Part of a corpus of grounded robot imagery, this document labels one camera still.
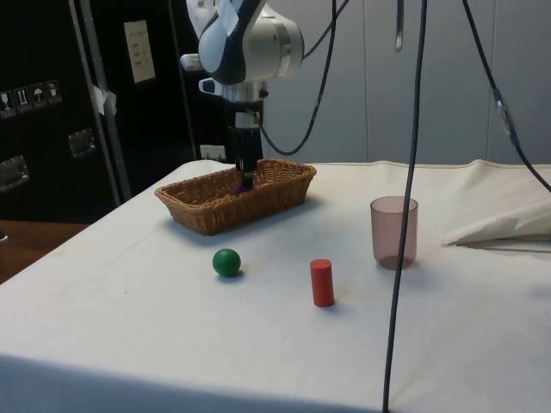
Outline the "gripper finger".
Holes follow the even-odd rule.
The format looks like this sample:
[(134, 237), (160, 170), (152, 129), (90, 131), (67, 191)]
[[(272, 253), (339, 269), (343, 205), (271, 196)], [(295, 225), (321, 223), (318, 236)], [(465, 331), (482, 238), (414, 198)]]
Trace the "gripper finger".
[(240, 172), (239, 190), (251, 190), (257, 161), (263, 158), (260, 130), (237, 128), (235, 132), (236, 170)]

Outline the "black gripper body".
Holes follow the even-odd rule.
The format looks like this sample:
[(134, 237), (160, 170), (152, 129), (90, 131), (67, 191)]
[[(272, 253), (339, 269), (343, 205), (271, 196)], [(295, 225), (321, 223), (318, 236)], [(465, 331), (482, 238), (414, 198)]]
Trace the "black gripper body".
[(233, 112), (237, 129), (258, 129), (263, 115), (263, 102), (234, 102)]

